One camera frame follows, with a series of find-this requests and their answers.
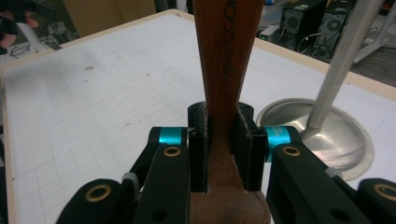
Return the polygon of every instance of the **white grid paper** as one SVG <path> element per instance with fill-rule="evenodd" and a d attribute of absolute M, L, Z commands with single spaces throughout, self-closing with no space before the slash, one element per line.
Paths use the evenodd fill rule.
<path fill-rule="evenodd" d="M 253 49 L 241 101 L 257 114 L 276 100 L 315 98 L 322 79 Z M 187 107 L 205 99 L 194 25 L 173 15 L 10 68 L 5 82 L 19 223 L 54 223 L 82 185 L 120 181 L 151 127 L 186 126 Z M 394 102 L 345 85 L 336 105 L 362 123 L 376 150 L 390 149 Z M 367 176 L 395 181 L 380 172 L 396 168 L 383 154 Z"/>

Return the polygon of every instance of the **brown wood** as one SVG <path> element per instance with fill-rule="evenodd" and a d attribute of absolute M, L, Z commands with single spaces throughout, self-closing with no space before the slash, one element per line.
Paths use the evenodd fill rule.
<path fill-rule="evenodd" d="M 269 223 L 261 192 L 245 192 L 231 153 L 233 121 L 263 0 L 194 0 L 205 86 L 208 193 L 191 194 L 191 223 Z"/>

